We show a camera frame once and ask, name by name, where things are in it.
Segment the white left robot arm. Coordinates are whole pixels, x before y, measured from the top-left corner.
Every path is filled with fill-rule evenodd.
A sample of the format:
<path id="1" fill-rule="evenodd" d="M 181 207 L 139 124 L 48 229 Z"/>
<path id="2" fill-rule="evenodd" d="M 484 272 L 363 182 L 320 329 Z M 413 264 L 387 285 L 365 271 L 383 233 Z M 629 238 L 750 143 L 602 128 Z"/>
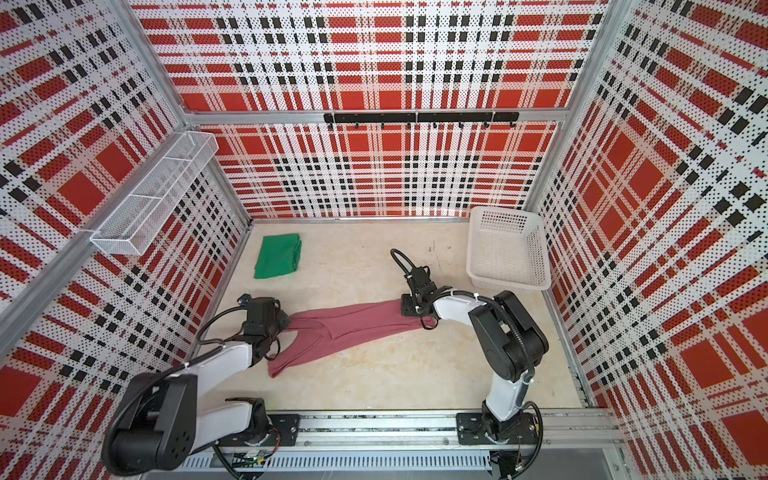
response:
<path id="1" fill-rule="evenodd" d="M 199 334 L 199 343 L 210 351 L 131 379 L 103 441 L 101 462 L 111 474 L 174 470 L 211 448 L 230 475 L 248 479 L 248 468 L 295 445 L 299 416 L 270 415 L 261 398 L 232 397 L 208 410 L 198 406 L 224 380 L 280 353 L 278 335 L 289 318 L 277 299 L 244 294 L 232 310 L 245 315 L 236 334 L 213 339 Z"/>

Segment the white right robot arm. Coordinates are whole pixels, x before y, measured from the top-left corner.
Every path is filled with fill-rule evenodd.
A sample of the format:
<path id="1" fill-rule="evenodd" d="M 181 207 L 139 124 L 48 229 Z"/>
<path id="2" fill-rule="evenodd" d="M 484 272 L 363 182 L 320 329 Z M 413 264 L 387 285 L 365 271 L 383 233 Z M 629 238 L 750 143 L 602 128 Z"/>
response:
<path id="1" fill-rule="evenodd" d="M 526 396 L 549 351 L 541 328 L 510 291 L 488 297 L 439 287 L 426 266 L 405 269 L 404 278 L 409 292 L 401 297 L 402 313 L 418 318 L 423 329 L 433 330 L 442 320 L 472 327 L 493 372 L 477 429 L 490 443 L 508 442 L 532 406 Z"/>

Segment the maroon tank top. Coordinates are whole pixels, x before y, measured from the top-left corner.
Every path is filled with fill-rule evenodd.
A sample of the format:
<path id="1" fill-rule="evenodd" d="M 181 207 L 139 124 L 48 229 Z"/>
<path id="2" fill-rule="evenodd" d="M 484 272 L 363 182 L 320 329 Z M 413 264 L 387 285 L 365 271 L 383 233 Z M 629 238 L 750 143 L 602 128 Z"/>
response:
<path id="1" fill-rule="evenodd" d="M 268 374 L 275 378 L 289 367 L 434 324 L 430 317 L 404 316 L 399 299 L 295 313 L 288 330 L 296 337 L 269 363 Z"/>

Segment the green tank top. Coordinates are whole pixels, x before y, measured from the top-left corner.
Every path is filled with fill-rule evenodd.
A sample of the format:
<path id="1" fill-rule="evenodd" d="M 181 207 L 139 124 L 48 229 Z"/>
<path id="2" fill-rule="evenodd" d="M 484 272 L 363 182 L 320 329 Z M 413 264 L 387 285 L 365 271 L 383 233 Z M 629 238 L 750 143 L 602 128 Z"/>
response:
<path id="1" fill-rule="evenodd" d="M 298 270 L 302 241 L 298 233 L 264 236 L 257 263 L 255 279 L 269 279 Z"/>

